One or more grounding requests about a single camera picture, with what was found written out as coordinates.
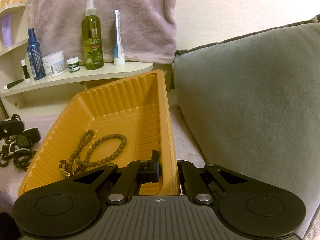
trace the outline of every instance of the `orange plastic tray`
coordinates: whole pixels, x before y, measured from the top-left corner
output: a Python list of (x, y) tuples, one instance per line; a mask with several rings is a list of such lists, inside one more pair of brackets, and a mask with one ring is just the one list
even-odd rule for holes
[[(152, 150), (160, 154), (162, 176), (158, 183), (142, 185), (140, 195), (177, 195), (180, 191), (164, 75), (161, 70), (124, 78), (74, 96), (42, 142), (18, 190), (18, 196), (36, 187), (64, 178), (60, 160), (69, 160), (83, 133), (94, 137), (80, 153), (83, 161), (98, 138), (121, 133), (127, 145), (113, 163), (125, 167), (129, 162), (151, 159)], [(110, 156), (119, 140), (105, 141), (92, 153), (90, 161)]]

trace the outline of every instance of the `bead necklace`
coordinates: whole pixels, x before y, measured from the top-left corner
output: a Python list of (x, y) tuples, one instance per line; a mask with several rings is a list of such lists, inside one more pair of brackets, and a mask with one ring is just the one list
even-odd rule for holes
[[(69, 178), (73, 175), (76, 175), (78, 172), (79, 173), (84, 172), (88, 167), (100, 166), (101, 164), (105, 164), (107, 162), (110, 162), (111, 160), (114, 160), (116, 157), (119, 156), (120, 153), (122, 153), (122, 150), (124, 149), (125, 145), (127, 144), (127, 138), (123, 134), (115, 133), (115, 134), (103, 136), (102, 138), (98, 139), (98, 141), (96, 141), (95, 143), (93, 143), (91, 145), (90, 149), (87, 151), (87, 155), (85, 156), (84, 161), (81, 161), (79, 154), (82, 151), (82, 149), (88, 143), (91, 142), (93, 136), (94, 136), (93, 130), (86, 131), (82, 135), (76, 150), (73, 151), (73, 153), (71, 154), (71, 158), (69, 159), (69, 162), (67, 162), (66, 160), (60, 161), (59, 171), (66, 178)], [(91, 158), (91, 154), (94, 152), (94, 150), (97, 148), (97, 146), (99, 146), (101, 143), (103, 143), (107, 140), (111, 140), (111, 139), (120, 139), (121, 140), (121, 143), (120, 143), (118, 149), (113, 154), (102, 159), (101, 161), (99, 160), (96, 162), (89, 162), (89, 160)], [(76, 164), (78, 164), (78, 167), (72, 172), (72, 165), (74, 162), (76, 162)]]
[(13, 165), (21, 169), (22, 171), (27, 171), (28, 166), (30, 165), (31, 160), (36, 154), (36, 151), (31, 151), (27, 148), (21, 148), (21, 149), (15, 149), (15, 146), (17, 145), (15, 142), (15, 137), (12, 137), (12, 139), (4, 138), (4, 142), (6, 145), (2, 146), (2, 151), (0, 151), (0, 156), (5, 163), (0, 163), (0, 167), (6, 167), (9, 164), (9, 161), (13, 158)]

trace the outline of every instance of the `gray pillow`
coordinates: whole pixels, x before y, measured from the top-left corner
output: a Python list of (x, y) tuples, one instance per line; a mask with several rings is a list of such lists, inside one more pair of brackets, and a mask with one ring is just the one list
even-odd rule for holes
[(310, 21), (191, 50), (174, 61), (179, 105), (207, 163), (320, 203), (320, 24)]

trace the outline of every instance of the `silver bolt head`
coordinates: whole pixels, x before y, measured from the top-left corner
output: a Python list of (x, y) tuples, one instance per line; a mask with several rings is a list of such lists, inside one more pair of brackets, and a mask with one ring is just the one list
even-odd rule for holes
[(111, 201), (121, 201), (124, 199), (124, 196), (122, 194), (119, 194), (119, 193), (114, 193), (114, 194), (111, 194), (109, 197), (108, 197), (109, 200)]
[(210, 201), (212, 199), (212, 197), (209, 194), (206, 194), (206, 193), (198, 194), (196, 196), (196, 198), (197, 198), (197, 200), (203, 201), (203, 202), (207, 202), (207, 201)]

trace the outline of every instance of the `green spray bottle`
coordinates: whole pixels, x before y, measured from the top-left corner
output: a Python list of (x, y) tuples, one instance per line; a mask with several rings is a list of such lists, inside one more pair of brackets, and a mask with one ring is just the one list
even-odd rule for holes
[(85, 17), (81, 25), (85, 66), (88, 70), (103, 67), (100, 19), (96, 13), (94, 0), (87, 0)]

